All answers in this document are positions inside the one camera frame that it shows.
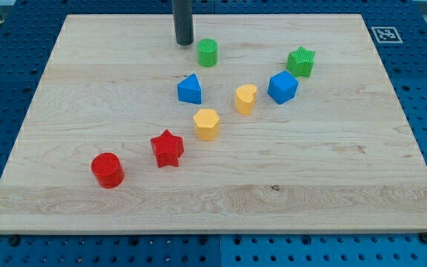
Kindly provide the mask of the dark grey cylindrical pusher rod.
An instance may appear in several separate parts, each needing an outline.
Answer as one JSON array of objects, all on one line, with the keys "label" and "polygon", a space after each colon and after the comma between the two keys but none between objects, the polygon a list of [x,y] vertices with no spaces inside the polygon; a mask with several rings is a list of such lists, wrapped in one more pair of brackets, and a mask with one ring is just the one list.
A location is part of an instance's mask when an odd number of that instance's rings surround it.
[{"label": "dark grey cylindrical pusher rod", "polygon": [[176,43],[188,46],[193,43],[193,14],[191,0],[172,0],[173,24]]}]

